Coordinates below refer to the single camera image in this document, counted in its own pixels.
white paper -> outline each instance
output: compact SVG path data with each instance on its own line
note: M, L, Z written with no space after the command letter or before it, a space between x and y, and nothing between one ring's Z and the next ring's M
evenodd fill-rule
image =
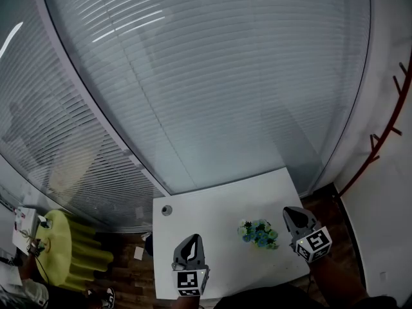
M16 215L15 223L16 227L13 229L13 244L17 246L23 253L28 255L27 247L30 246L30 238L23 236L28 234L34 238L37 229L37 214L35 209L29 209L27 207L20 206L18 210L24 214L24 217Z
M136 246L134 258L142 260L144 248Z

sneaker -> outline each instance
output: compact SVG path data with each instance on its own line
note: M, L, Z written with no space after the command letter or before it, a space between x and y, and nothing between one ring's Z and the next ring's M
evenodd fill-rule
M106 301L108 302L108 306L106 308L112 309L115 305L116 293L115 290L111 287L108 288L106 291Z

small round object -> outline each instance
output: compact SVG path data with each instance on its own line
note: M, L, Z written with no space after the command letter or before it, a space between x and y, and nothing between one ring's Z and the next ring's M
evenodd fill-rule
M162 214L164 216L169 216L170 214L172 214L172 207L170 205L166 205L162 208Z

wooden floor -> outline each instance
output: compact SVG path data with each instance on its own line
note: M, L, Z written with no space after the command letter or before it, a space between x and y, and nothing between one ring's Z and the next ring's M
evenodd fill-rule
M315 214L322 225L328 227L333 240L332 258L347 271L361 278L350 234L337 201L332 198L333 194L333 186L327 186L303 199L302 204ZM172 301L156 299L152 257L145 252L142 261L133 258L135 247L144 247L139 234L97 234L97 239L102 243L103 249L114 254L115 260L107 272L95 274L96 280L89 284L90 288L99 292L109 286L113 287L117 295L117 309L161 309L171 306ZM306 292L309 277L296 279L291 284ZM314 281L310 285L309 295L326 305ZM201 305L212 308L217 302L218 299L206 300L201 301Z

yellow-green round table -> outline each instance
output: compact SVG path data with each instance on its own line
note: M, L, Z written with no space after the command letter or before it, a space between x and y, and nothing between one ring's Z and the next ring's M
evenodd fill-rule
M108 269L112 253L100 249L93 228L77 223L69 214L50 211L44 217L53 224L50 229L41 225L37 229L36 238L46 244L39 256L42 266L36 261L40 274L53 286L84 291L85 282L94 280L94 270Z

